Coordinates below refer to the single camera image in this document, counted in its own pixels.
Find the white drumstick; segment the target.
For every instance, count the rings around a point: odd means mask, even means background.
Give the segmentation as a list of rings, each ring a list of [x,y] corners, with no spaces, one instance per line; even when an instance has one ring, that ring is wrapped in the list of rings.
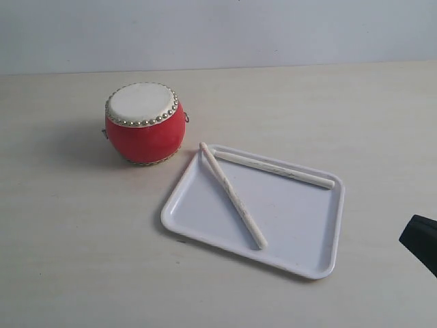
[[[259,249],[267,248],[268,242],[264,237],[264,235],[262,234],[262,231],[259,229],[256,222],[252,218],[251,214],[247,210],[246,206],[244,205],[244,202],[240,199],[240,197],[234,190],[229,179],[226,177],[225,173],[221,169],[214,155],[209,150],[207,144],[205,142],[200,142],[199,149],[206,157],[206,160],[209,166],[211,167],[212,171],[214,172],[216,179],[219,181],[222,188],[225,190],[226,194],[228,195],[228,198],[230,199],[231,203],[234,205],[234,208],[240,215],[243,224],[246,226],[247,230],[253,237],[253,240],[255,241],[258,248]]]
[[[213,155],[216,158],[222,159],[224,161],[229,161],[235,164],[243,165],[253,169],[258,169],[270,174],[276,174],[286,178],[291,178],[293,180],[298,180],[301,182],[308,183],[310,185],[319,186],[325,189],[333,189],[335,187],[335,181],[327,178],[319,177],[313,174],[308,174],[294,169],[289,169],[285,167],[280,167],[271,163],[250,159],[249,157],[240,156],[237,154],[232,154],[229,152],[222,152],[215,150]]]

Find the small red drum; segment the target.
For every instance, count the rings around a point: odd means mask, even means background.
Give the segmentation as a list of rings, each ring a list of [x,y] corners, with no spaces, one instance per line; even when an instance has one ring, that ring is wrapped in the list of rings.
[[[178,95],[156,82],[114,91],[105,102],[105,133],[117,152],[137,165],[155,165],[181,147],[189,116]]]

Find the white plastic tray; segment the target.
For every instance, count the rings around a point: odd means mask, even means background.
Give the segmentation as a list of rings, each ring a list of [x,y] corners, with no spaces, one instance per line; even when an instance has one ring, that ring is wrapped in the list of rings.
[[[308,279],[335,267],[345,187],[336,175],[213,144],[235,154],[333,181],[332,189],[229,161],[221,169],[266,237],[260,249],[201,152],[194,155],[164,205],[160,220],[171,232]]]

